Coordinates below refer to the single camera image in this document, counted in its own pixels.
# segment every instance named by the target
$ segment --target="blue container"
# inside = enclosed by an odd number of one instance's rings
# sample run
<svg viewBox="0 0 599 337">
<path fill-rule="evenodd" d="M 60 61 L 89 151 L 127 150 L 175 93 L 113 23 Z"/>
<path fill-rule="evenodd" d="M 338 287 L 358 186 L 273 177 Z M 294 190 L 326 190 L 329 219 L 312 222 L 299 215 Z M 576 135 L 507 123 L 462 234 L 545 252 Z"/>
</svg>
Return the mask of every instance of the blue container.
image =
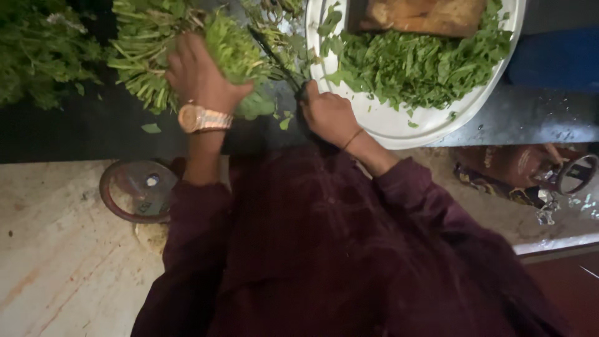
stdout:
<svg viewBox="0 0 599 337">
<path fill-rule="evenodd" d="M 522 37 L 507 75 L 515 85 L 599 92 L 599 27 Z"/>
</svg>

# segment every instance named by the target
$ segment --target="knife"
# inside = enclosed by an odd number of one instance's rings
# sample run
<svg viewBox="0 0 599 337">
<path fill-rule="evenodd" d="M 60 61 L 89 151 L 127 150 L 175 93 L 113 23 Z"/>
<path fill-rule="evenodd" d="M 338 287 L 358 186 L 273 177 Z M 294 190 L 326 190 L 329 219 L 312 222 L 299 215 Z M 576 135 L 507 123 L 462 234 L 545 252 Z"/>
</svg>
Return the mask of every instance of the knife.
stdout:
<svg viewBox="0 0 599 337">
<path fill-rule="evenodd" d="M 298 99 L 298 100 L 305 100 L 306 99 L 306 97 L 304 95 L 304 92 L 305 92 L 305 90 L 304 90 L 305 83 L 303 83 L 302 85 L 300 85 L 295 80 L 294 76 L 285 67 L 285 64 L 283 64 L 283 61 L 281 61 L 280 57 L 277 54 L 275 54 L 273 52 L 273 50 L 270 48 L 270 46 L 266 42 L 266 39 L 264 38 L 264 35 L 262 35 L 262 33 L 258 32 L 257 30 L 253 29 L 250 26 L 248 26 L 247 29 L 250 31 L 250 34 L 252 35 L 252 37 L 254 38 L 254 40 L 256 40 L 256 42 L 258 42 L 258 44 L 260 45 L 260 48 L 262 48 L 262 50 L 264 50 L 264 52 L 266 53 L 266 55 L 269 58 L 271 58 L 272 60 L 274 60 L 274 62 L 277 64 L 277 67 L 287 77 L 287 83 L 289 83 L 289 85 L 291 85 L 291 89 L 295 93 L 295 98 Z"/>
</svg>

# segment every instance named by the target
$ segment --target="wooden cutting board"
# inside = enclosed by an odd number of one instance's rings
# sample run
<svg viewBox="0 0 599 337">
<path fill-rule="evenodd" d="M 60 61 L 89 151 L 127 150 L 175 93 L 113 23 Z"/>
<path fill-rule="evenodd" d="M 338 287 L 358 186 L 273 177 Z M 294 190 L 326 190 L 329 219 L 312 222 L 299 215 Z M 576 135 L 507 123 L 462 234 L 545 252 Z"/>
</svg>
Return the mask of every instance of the wooden cutting board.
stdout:
<svg viewBox="0 0 599 337">
<path fill-rule="evenodd" d="M 348 28 L 471 37 L 485 6 L 486 0 L 351 0 Z"/>
</svg>

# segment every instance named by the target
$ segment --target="white plate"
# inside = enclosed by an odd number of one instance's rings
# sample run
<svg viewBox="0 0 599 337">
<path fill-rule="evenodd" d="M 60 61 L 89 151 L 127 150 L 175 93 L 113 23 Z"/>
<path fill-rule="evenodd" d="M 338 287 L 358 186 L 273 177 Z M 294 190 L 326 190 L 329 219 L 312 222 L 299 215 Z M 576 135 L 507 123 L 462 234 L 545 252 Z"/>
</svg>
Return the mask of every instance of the white plate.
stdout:
<svg viewBox="0 0 599 337">
<path fill-rule="evenodd" d="M 321 37 L 318 36 L 316 29 L 326 18 L 326 11 L 330 5 L 337 0 L 309 0 L 306 9 L 306 39 L 308 48 L 314 47 L 318 52 L 320 50 Z M 347 0 L 339 0 L 340 5 L 336 10 L 343 13 L 342 23 L 346 22 Z M 435 142 L 446 135 L 454 132 L 462 125 L 466 124 L 483 106 L 491 91 L 499 81 L 507 63 L 512 57 L 514 48 L 520 36 L 522 21 L 524 20 L 524 9 L 526 0 L 503 0 L 503 9 L 500 11 L 500 17 L 506 11 L 510 12 L 510 19 L 503 21 L 503 29 L 513 31 L 512 50 L 508 57 L 502 60 L 493 69 L 493 77 L 486 86 L 474 88 L 472 92 L 464 96 L 460 101 L 454 102 L 450 107 L 439 109 L 418 108 L 414 110 L 414 116 L 410 119 L 418 124 L 417 128 L 408 126 L 407 109 L 400 105 L 399 112 L 389 106 L 389 102 L 380 104 L 378 99 L 368 99 L 365 92 L 352 91 L 345 82 L 340 86 L 324 80 L 322 77 L 326 74 L 334 73 L 337 70 L 338 59 L 332 52 L 323 59 L 323 62 L 310 67 L 312 78 L 318 82 L 321 92 L 330 91 L 339 96 L 352 100 L 353 112 L 356 115 L 358 123 L 370 133 L 381 145 L 388 149 L 409 149 L 423 146 Z M 335 34 L 343 30 L 344 24 L 338 24 Z M 452 122 L 448 117 L 452 111 L 457 112 L 457 118 Z"/>
</svg>

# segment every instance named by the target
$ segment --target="person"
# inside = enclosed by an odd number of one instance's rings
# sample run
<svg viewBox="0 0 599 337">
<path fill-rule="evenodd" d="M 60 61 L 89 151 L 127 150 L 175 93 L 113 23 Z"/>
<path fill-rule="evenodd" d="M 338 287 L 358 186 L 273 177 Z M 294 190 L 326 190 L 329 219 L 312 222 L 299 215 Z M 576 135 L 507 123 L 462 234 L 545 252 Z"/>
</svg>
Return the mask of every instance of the person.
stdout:
<svg viewBox="0 0 599 337">
<path fill-rule="evenodd" d="M 232 113 L 252 91 L 221 75 L 197 35 L 178 37 L 168 60 L 184 102 Z M 232 159 L 232 192 L 219 182 L 225 132 L 189 136 L 165 272 L 132 336 L 568 334 L 501 236 L 364 132 L 349 100 L 314 80 L 306 90 L 305 121 L 335 149 Z"/>
</svg>

